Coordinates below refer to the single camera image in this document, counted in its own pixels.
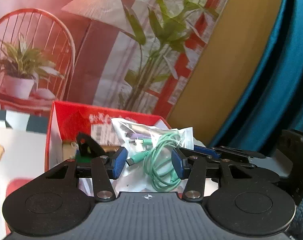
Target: potted plant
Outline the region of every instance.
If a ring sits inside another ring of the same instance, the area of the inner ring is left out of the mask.
[[[48,60],[43,51],[27,45],[21,33],[18,34],[17,43],[14,46],[3,42],[5,47],[1,48],[4,57],[0,58],[0,74],[3,73],[2,86],[7,95],[28,99],[39,79],[48,80],[50,76],[64,78],[54,69],[55,63]]]

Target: gray platform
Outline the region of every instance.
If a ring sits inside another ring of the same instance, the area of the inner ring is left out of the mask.
[[[122,192],[112,202],[98,203],[74,229],[56,236],[29,237],[17,233],[6,240],[247,240],[215,225],[197,203],[176,193]],[[255,240],[289,240],[280,233]]]

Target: metal screw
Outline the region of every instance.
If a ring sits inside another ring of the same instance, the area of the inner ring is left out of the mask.
[[[99,197],[101,199],[109,199],[112,197],[112,193],[108,190],[102,190],[97,193],[97,197]]]
[[[187,198],[199,198],[200,197],[200,193],[198,191],[195,191],[195,190],[190,190],[190,191],[187,191],[185,193],[185,196]]]

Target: lamp shade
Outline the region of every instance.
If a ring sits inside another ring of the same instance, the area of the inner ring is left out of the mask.
[[[121,0],[72,0],[62,10],[133,32],[126,20]]]

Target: white flower pot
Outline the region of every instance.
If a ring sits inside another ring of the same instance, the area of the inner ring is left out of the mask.
[[[28,99],[33,85],[33,79],[15,78],[4,75],[3,87],[9,96]]]

